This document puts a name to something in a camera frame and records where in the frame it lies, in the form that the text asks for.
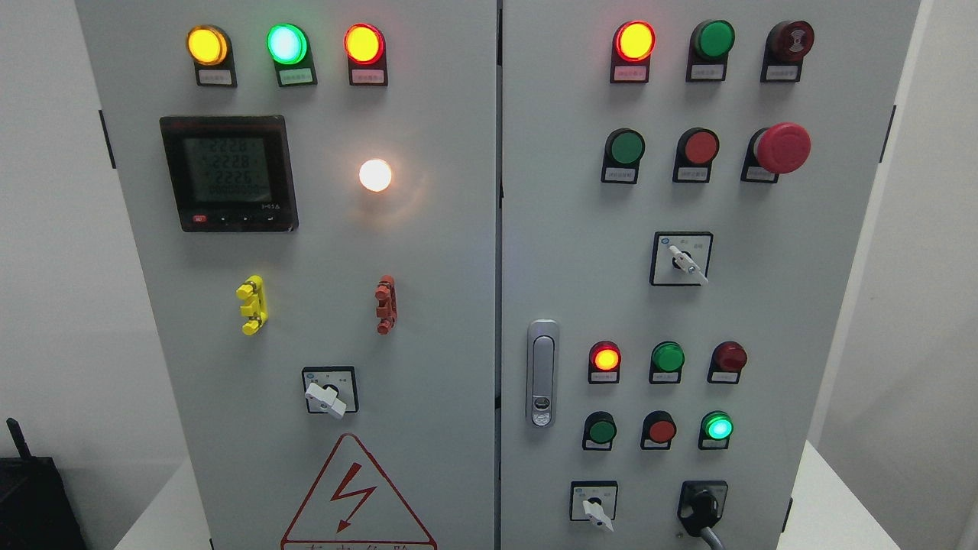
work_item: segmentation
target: electrical control cabinet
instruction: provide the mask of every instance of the electrical control cabinet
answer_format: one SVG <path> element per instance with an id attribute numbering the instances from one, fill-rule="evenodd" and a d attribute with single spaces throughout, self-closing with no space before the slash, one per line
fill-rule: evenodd
<path id="1" fill-rule="evenodd" d="M 502 548 L 705 549 L 685 481 L 717 487 L 728 548 L 777 546 L 917 7 L 505 2 Z M 647 74 L 615 80 L 620 58 Z M 644 138 L 628 181 L 604 177 L 620 128 Z M 708 282 L 665 255 L 677 235 Z M 525 389 L 540 319 L 559 333 L 545 427 Z M 589 382 L 602 342 L 617 384 Z M 613 530 L 568 514 L 595 481 L 617 487 L 596 515 Z"/>
<path id="2" fill-rule="evenodd" d="M 917 4 L 77 2 L 214 548 L 774 549 Z"/>
<path id="3" fill-rule="evenodd" d="M 496 2 L 77 9 L 214 548 L 492 548 Z"/>

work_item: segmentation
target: white indicator light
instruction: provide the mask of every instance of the white indicator light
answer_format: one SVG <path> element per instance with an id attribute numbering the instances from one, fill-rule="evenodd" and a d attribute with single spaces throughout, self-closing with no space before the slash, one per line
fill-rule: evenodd
<path id="1" fill-rule="evenodd" d="M 374 193 L 379 193 L 390 185 L 390 164 L 382 159 L 370 159 L 360 166 L 360 183 Z"/>

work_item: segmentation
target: green push button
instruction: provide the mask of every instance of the green push button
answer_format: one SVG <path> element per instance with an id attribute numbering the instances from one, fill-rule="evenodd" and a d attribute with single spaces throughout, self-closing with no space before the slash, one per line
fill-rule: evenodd
<path id="1" fill-rule="evenodd" d="M 700 57 L 718 60 L 734 47 L 734 26 L 726 21 L 705 21 L 693 32 L 692 45 Z"/>
<path id="2" fill-rule="evenodd" d="M 608 443 L 618 434 L 618 429 L 614 424 L 606 420 L 600 420 L 591 425 L 588 430 L 588 437 L 595 443 Z"/>
<path id="3" fill-rule="evenodd" d="M 645 153 L 645 140 L 639 132 L 628 128 L 616 130 L 611 134 L 611 157 L 620 164 L 631 164 Z"/>
<path id="4" fill-rule="evenodd" d="M 686 354 L 683 348 L 675 342 L 663 342 L 652 351 L 652 363 L 660 371 L 672 373 L 683 368 L 686 362 Z"/>

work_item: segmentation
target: white table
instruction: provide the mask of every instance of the white table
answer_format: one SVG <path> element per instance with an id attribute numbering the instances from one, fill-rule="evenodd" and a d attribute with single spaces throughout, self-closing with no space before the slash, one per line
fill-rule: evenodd
<path id="1" fill-rule="evenodd" d="M 809 443 L 793 494 L 778 550 L 900 550 Z M 209 538 L 194 470 L 185 460 L 115 550 L 210 550 Z"/>

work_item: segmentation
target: white wall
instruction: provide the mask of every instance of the white wall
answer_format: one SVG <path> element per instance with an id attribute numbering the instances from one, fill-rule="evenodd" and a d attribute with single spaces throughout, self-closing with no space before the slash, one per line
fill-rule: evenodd
<path id="1" fill-rule="evenodd" d="M 924 4 L 891 164 L 836 332 L 821 437 L 818 416 L 813 429 L 905 550 L 958 547 L 978 497 L 978 63 L 965 53 L 978 3 Z M 978 549 L 969 536 L 961 550 Z"/>
<path id="2" fill-rule="evenodd" d="M 0 2 L 0 52 L 0 417 L 113 548 L 186 446 L 73 2 Z"/>

